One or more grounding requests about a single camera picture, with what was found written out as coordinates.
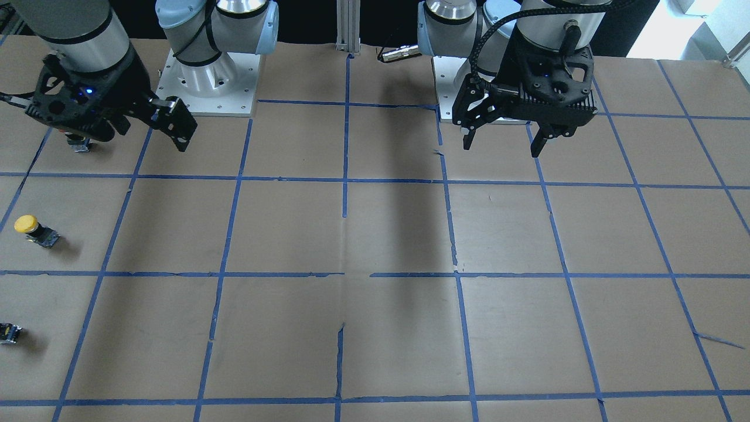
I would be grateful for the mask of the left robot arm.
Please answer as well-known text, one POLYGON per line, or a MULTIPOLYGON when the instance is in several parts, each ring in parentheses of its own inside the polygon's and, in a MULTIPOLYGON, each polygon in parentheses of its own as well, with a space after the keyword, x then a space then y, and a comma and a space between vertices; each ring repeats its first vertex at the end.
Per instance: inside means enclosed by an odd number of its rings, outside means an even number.
POLYGON ((450 118, 463 148, 477 130, 508 118, 538 126, 530 154, 571 137, 598 113, 590 47, 616 1, 423 1, 417 45, 426 56, 461 57, 450 118))

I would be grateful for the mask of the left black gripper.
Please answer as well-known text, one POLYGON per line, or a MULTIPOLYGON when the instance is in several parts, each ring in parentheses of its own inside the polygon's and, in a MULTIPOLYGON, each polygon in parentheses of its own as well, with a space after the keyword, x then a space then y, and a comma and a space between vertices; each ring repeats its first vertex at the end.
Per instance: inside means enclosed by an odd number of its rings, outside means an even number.
MULTIPOLYGON (((476 130, 505 117, 501 106, 504 99, 518 93, 516 87, 510 86, 511 72, 503 66, 509 58, 509 44, 516 39, 525 40, 531 45, 544 50, 558 52, 563 57, 563 37, 557 36, 551 46, 539 46, 524 35, 485 35, 480 38, 472 51, 469 64, 471 72, 464 77, 459 94, 453 104, 453 123, 461 126, 463 132, 463 149, 471 149, 476 130)), ((562 125, 537 123, 539 129, 530 145, 533 158, 541 155, 542 149, 550 139, 563 135, 562 125)))

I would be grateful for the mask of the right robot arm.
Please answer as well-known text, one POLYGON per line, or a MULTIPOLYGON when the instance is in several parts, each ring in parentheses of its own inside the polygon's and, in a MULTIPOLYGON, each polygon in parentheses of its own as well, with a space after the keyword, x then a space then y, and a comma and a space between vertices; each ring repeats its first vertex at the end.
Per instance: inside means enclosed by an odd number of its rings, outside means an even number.
MULTIPOLYGON (((191 104, 160 98, 128 33, 107 1, 13 1, 51 48, 34 91, 2 101, 62 132, 72 146, 108 142, 136 118, 184 152, 196 131, 191 104)), ((184 92, 215 98, 238 86, 233 53, 268 55, 278 40, 273 1, 158 1, 158 23, 171 43, 184 92)))

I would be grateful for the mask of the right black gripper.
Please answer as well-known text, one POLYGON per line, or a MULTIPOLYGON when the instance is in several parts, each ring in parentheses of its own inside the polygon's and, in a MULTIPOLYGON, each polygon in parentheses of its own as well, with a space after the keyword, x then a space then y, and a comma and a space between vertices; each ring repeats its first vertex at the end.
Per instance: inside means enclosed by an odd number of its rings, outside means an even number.
POLYGON ((94 72, 108 72, 113 79, 103 110, 120 135, 128 133, 131 123, 127 117, 133 117, 163 132, 179 152, 186 152, 196 120, 182 99, 161 99, 152 91, 147 69, 135 50, 126 50, 121 57, 113 52, 95 53, 94 72))

